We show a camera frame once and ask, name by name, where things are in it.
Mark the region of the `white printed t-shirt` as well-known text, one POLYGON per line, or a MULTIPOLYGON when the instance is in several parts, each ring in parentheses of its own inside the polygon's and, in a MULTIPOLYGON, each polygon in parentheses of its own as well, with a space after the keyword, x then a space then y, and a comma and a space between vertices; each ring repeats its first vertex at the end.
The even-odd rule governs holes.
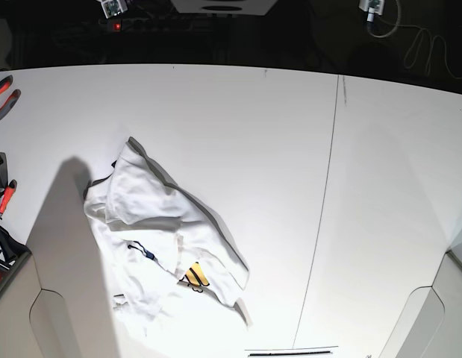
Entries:
POLYGON ((219 214, 182 189, 131 137, 84 199, 94 239, 116 275, 118 302, 154 321, 182 283, 237 307, 249 268, 219 214))

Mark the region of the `white box at top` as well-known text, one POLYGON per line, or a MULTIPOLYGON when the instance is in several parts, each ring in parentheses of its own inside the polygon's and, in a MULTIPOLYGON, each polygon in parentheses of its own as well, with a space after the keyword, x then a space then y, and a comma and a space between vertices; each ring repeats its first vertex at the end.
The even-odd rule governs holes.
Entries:
POLYGON ((179 13, 225 13, 264 16, 277 0, 171 0, 179 13))

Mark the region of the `black power strip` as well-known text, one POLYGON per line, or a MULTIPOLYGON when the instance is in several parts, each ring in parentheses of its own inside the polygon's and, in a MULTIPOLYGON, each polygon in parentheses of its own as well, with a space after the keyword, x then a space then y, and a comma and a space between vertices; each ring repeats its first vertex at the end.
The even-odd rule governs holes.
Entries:
POLYGON ((208 20, 200 18, 109 19, 99 20, 98 24, 108 33, 206 32, 213 27, 208 20))

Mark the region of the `small circuit board left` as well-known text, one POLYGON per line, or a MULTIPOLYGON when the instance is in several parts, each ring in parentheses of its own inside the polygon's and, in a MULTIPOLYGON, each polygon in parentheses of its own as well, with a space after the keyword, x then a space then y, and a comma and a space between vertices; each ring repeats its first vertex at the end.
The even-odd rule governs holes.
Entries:
POLYGON ((126 0, 99 0, 107 19, 123 14, 128 10, 126 0))

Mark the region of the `small circuit board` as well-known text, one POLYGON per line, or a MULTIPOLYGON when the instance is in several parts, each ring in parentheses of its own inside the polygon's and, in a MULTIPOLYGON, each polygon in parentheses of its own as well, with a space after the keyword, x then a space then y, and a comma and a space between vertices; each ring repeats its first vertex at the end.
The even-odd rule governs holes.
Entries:
POLYGON ((123 14, 128 10, 126 0, 99 0, 107 19, 123 14))
POLYGON ((359 8, 364 12, 372 10, 374 14, 381 16, 384 11, 385 0, 360 0, 359 8))

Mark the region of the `small circuit board right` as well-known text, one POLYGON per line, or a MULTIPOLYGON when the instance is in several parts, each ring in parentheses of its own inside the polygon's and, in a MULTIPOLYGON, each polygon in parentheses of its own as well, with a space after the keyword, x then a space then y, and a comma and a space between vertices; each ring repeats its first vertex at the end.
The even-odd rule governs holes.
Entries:
POLYGON ((359 8, 364 12, 372 10, 374 14, 381 16, 384 11, 385 0, 360 0, 359 8))

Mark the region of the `orange handled tool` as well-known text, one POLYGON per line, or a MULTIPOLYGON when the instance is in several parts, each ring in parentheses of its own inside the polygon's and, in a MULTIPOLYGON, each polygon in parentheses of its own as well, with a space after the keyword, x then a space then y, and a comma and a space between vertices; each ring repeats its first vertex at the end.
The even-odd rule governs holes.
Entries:
POLYGON ((16 191, 16 187, 17 187, 17 181, 16 180, 12 180, 8 186, 6 187, 5 191, 4 191, 4 194, 1 198, 1 203, 0 203, 0 219, 2 218, 2 216, 4 215, 4 212, 13 196, 13 194, 15 193, 16 191))

